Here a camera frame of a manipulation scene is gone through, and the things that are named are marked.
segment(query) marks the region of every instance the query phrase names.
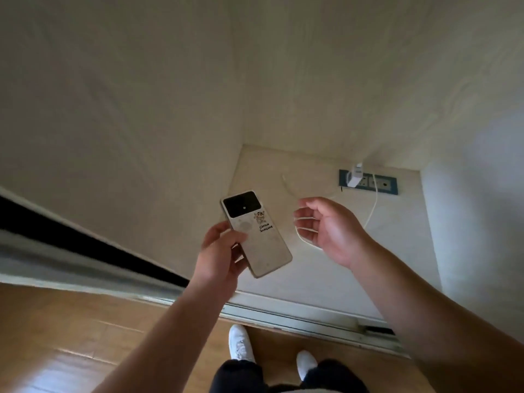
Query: forearm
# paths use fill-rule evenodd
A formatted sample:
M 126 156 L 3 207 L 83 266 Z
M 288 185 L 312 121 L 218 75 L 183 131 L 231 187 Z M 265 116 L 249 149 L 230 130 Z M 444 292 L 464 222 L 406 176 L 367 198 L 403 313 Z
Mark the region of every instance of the forearm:
M 181 392 L 223 305 L 211 288 L 190 285 L 95 392 Z
M 366 245 L 351 269 L 435 388 L 501 386 L 501 374 L 508 383 L 522 382 L 521 344 L 444 296 L 388 250 Z

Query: cartoon character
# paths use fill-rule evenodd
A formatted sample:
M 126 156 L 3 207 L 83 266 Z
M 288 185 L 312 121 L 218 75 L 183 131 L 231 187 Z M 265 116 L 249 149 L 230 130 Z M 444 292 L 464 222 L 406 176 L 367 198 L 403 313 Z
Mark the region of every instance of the cartoon character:
M 259 225 L 266 223 L 266 220 L 264 218 L 264 211 L 255 212 L 255 219 L 257 220 Z

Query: hand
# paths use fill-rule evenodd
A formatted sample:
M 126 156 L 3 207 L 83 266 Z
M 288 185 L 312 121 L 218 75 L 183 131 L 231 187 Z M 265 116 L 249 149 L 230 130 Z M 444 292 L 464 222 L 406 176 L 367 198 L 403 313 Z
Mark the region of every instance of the hand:
M 195 271 L 188 288 L 209 289 L 213 295 L 226 303 L 236 290 L 240 273 L 247 267 L 240 245 L 247 234 L 230 230 L 228 221 L 220 222 L 211 227 L 202 243 L 202 250 L 196 260 Z
M 351 269 L 352 261 L 362 249 L 375 243 L 346 207 L 324 197 L 301 198 L 299 205 L 302 208 L 293 216 L 310 219 L 295 220 L 298 233 L 322 248 L 338 264 Z

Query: finger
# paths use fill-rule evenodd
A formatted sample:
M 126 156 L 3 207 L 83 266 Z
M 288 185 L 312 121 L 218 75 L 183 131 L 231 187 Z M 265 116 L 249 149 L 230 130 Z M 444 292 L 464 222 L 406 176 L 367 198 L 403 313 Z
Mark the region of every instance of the finger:
M 293 212 L 295 218 L 315 218 L 322 219 L 322 214 L 320 211 L 312 210 L 310 207 L 299 208 L 297 211 Z
M 228 247 L 232 247 L 235 243 L 243 243 L 247 238 L 247 234 L 242 233 L 241 231 L 230 230 L 227 233 L 224 233 L 220 238 L 220 242 Z
M 242 247 L 240 245 L 237 245 L 236 247 L 231 248 L 231 260 L 234 262 L 238 260 L 241 256 L 244 255 L 244 251 L 242 251 Z
M 318 245 L 318 233 L 311 230 L 297 229 L 298 234 L 304 237 L 306 240 L 310 240 L 311 243 Z
M 228 221 L 222 221 L 214 226 L 211 226 L 204 236 L 202 249 L 207 248 L 210 244 L 217 241 L 220 238 L 220 234 L 228 229 L 231 229 Z
M 240 276 L 240 273 L 242 273 L 247 268 L 247 259 L 243 258 L 239 260 L 238 262 L 235 262 L 233 265 L 233 273 L 236 277 Z
M 313 230 L 318 231 L 320 221 L 318 221 L 317 219 L 297 219 L 294 222 L 294 224 L 298 228 L 302 227 L 302 228 L 313 229 Z
M 306 197 L 298 200 L 301 207 L 309 207 L 312 210 L 318 210 L 324 216 L 332 216 L 338 213 L 342 206 L 325 197 Z

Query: white shoe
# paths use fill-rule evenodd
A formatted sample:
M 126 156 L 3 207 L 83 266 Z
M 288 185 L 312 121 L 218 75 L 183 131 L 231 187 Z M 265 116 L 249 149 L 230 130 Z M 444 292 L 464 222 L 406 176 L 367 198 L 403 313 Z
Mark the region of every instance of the white shoe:
M 230 329 L 230 354 L 233 360 L 248 360 L 255 363 L 255 356 L 249 335 L 240 324 L 233 324 Z
M 297 354 L 297 368 L 300 380 L 304 380 L 309 370 L 318 365 L 317 360 L 307 350 L 303 350 Z

